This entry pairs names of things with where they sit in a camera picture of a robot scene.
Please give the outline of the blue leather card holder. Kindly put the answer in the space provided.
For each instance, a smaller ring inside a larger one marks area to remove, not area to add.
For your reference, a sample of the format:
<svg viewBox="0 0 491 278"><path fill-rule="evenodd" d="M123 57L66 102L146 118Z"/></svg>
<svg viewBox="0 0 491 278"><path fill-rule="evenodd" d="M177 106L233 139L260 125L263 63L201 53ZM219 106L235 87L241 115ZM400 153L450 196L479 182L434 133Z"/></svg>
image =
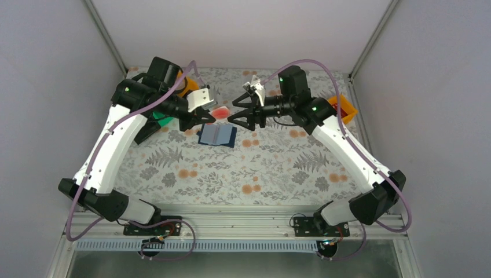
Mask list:
<svg viewBox="0 0 491 278"><path fill-rule="evenodd" d="M198 132L198 144L234 148L237 127L233 125L203 124Z"/></svg>

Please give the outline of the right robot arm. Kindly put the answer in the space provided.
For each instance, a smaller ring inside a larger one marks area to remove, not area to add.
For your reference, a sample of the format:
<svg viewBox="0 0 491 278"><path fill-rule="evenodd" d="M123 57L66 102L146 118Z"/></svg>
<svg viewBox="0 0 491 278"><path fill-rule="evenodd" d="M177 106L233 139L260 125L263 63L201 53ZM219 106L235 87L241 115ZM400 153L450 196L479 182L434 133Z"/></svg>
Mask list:
<svg viewBox="0 0 491 278"><path fill-rule="evenodd" d="M264 82L253 76L243 86L245 93L232 102L242 111L229 116L228 121L253 131L256 126L264 128L267 118L290 116L295 125L331 151L357 186L353 198L331 201L316 216L329 226L354 220L365 225L377 222L398 202L405 174L391 171L375 159L338 120L336 109L326 99L312 96L306 73L299 66L291 65L276 75L279 96L266 96Z"/></svg>

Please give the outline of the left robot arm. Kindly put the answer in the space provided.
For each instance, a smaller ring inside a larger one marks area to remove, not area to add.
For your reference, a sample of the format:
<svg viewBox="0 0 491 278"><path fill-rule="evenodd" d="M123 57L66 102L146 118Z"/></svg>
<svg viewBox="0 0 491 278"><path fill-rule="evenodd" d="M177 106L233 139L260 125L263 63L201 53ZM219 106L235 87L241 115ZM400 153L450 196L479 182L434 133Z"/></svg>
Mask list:
<svg viewBox="0 0 491 278"><path fill-rule="evenodd" d="M74 177L59 183L59 191L73 200L70 218L77 206L108 221L147 224L155 218L154 205L115 189L116 176L130 145L148 126L153 112L178 119L181 131L215 121L207 112L213 102L208 86L203 85L186 97L174 94L191 70L199 75L195 61L181 69L155 57L146 73L117 85L105 126L89 157Z"/></svg>

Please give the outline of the red circle card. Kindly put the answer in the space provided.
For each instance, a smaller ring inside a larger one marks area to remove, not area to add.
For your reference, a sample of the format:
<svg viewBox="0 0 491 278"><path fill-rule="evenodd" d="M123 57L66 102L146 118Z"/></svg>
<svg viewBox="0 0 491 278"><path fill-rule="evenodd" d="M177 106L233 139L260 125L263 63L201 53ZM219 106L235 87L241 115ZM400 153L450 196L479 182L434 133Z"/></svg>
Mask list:
<svg viewBox="0 0 491 278"><path fill-rule="evenodd" d="M218 107L211 111L211 115L216 120L225 120L230 116L230 109L226 106Z"/></svg>

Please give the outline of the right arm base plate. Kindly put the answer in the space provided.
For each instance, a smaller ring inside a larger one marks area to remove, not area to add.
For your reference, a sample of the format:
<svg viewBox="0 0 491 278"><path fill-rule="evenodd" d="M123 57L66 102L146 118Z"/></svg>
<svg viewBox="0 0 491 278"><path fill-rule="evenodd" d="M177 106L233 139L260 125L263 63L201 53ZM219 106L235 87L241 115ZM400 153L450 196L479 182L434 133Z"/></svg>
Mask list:
<svg viewBox="0 0 491 278"><path fill-rule="evenodd" d="M328 225L322 218L294 215L289 222L296 237L348 237L347 222L336 226Z"/></svg>

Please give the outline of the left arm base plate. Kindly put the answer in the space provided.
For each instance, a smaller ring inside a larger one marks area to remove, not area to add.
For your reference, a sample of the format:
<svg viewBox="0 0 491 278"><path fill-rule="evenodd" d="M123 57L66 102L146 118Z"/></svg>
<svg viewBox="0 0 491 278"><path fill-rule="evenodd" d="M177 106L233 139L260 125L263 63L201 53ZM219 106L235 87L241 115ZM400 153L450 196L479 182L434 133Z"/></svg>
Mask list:
<svg viewBox="0 0 491 278"><path fill-rule="evenodd" d="M157 220L152 220L148 224L126 224L123 228L125 236L179 236L181 231L181 216L161 215Z"/></svg>

